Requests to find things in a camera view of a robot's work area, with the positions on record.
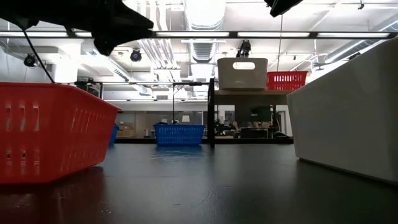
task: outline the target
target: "ceiling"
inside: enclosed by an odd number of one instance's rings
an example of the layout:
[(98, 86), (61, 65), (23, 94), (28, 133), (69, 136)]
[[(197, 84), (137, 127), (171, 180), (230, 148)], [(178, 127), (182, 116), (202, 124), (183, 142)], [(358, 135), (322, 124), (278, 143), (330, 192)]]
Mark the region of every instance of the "ceiling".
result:
[[(167, 5), (166, 21), (170, 30), (186, 30), (183, 11), (183, 0), (165, 0)], [(367, 32), (388, 18), (398, 13), (398, 0), (364, 0), (365, 7), (358, 10), (360, 0), (304, 0), (282, 17), (273, 18), (269, 15), (270, 8), (263, 0), (226, 0), (223, 30), (272, 30), (280, 31), (347, 31)], [(13, 24), (0, 21), (0, 30), (19, 30)], [(31, 30), (64, 30), (63, 27), (41, 22)], [(216, 58), (235, 57), (242, 40), (227, 39), (218, 44)], [(23, 39), (11, 40), (13, 44), (27, 45)], [(68, 39), (34, 39), (34, 45), (56, 46), (68, 53), (71, 46), (81, 44), (83, 40)], [(347, 44), (350, 40), (250, 40), (251, 57), (265, 57), (269, 60), (269, 71), (289, 71), (314, 54), (325, 55)], [(181, 77), (186, 77), (192, 69), (187, 44), (181, 40), (171, 40), (173, 52), (181, 68)], [(111, 58), (132, 76), (141, 80), (152, 81), (148, 76), (151, 61), (143, 51), (140, 62), (132, 62), (129, 58), (133, 48), (140, 48), (138, 42), (129, 42), (117, 47)], [(81, 64), (80, 76), (91, 76), (96, 80), (119, 82), (119, 77), (89, 55), (77, 58)], [(304, 63), (301, 70), (310, 70), (310, 62)], [(211, 76), (212, 71), (203, 71), (204, 76)]]

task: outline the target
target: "red plastic basket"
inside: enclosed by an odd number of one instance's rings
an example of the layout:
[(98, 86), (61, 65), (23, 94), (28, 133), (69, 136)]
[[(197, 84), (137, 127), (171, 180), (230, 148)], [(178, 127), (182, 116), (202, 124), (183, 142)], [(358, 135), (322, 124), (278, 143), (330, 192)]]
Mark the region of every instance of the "red plastic basket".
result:
[(304, 86), (308, 72), (269, 72), (268, 90), (297, 90)]
[(117, 107), (74, 86), (0, 83), (0, 183), (44, 183), (102, 162)]

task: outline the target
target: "white plastic bin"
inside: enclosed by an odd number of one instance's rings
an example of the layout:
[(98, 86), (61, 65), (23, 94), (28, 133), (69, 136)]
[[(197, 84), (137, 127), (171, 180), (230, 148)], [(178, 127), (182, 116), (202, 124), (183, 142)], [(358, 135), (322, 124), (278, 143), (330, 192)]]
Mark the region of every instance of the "white plastic bin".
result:
[(265, 58), (221, 58), (217, 61), (220, 90), (265, 90)]
[(297, 157), (398, 183), (398, 39), (287, 96)]

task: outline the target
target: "blue plastic basket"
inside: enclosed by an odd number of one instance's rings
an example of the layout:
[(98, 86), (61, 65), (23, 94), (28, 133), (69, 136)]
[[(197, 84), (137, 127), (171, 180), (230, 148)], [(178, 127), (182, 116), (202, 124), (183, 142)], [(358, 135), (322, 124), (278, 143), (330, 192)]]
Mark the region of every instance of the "blue plastic basket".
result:
[(118, 131), (119, 131), (119, 126), (117, 126), (117, 125), (113, 126), (112, 136), (111, 136), (111, 140), (109, 142), (110, 146), (113, 146), (113, 144), (116, 140), (116, 135), (118, 134)]
[(199, 145), (203, 138), (204, 130), (204, 125), (156, 124), (156, 142), (158, 146)]

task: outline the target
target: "black table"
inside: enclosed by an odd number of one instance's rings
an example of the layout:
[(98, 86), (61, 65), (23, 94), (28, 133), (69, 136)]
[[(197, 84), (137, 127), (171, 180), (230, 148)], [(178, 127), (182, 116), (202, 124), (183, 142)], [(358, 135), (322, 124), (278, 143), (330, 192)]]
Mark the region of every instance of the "black table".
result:
[(0, 223), (398, 223), (398, 188), (298, 161), (294, 147), (117, 144), (48, 185), (0, 187)]

